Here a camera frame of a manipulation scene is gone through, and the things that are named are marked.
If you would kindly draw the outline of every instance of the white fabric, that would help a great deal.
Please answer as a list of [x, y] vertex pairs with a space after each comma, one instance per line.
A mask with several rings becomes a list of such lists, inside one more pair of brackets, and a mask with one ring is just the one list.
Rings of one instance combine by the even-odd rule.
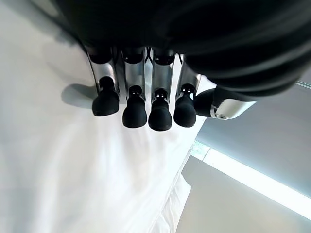
[[86, 57], [61, 29], [15, 0], [0, 2], [0, 28], [0, 232], [146, 233], [205, 118], [127, 129], [124, 100], [94, 117]]
[[161, 211], [152, 233], [175, 233], [184, 210], [191, 186], [180, 174], [163, 210]]

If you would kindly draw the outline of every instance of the black rubber cap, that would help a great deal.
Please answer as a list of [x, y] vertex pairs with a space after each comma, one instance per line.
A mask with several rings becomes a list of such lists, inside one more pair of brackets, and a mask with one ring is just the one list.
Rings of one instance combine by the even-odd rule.
[[172, 126], [172, 116], [165, 100], [156, 100], [152, 104], [148, 119], [149, 127], [155, 131], [166, 131]]
[[92, 111], [96, 117], [107, 116], [119, 110], [119, 96], [113, 90], [103, 90], [92, 104]]
[[122, 116], [123, 125], [127, 128], [139, 128], [147, 123], [145, 101], [138, 97], [130, 97]]
[[182, 127], [192, 127], [196, 121], [193, 100], [189, 96], [180, 97], [175, 104], [174, 121]]
[[214, 90], [215, 89], [203, 91], [194, 98], [194, 108], [197, 115], [203, 117], [211, 117], [210, 108], [213, 104]]

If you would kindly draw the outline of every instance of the bright light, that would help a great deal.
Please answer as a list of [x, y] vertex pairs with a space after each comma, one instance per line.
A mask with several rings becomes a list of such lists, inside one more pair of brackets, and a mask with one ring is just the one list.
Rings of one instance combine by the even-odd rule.
[[311, 199], [297, 191], [214, 149], [203, 162], [311, 220]]

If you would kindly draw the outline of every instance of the gray wall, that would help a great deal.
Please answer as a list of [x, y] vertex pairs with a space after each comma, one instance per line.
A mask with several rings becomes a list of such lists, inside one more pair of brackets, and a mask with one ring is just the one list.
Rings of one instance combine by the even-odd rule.
[[311, 221], [190, 156], [177, 233], [310, 233]]
[[[311, 70], [302, 80], [311, 83]], [[295, 85], [240, 117], [207, 119], [197, 140], [311, 197], [311, 90]]]

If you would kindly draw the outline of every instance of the small screw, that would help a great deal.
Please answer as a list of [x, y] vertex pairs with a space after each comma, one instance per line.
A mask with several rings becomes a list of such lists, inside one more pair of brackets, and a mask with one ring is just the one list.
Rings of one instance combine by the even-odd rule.
[[216, 116], [218, 119], [220, 119], [220, 120], [228, 120], [228, 117], [226, 117], [225, 115], [223, 115], [223, 114], [219, 114], [219, 115], [217, 115]]

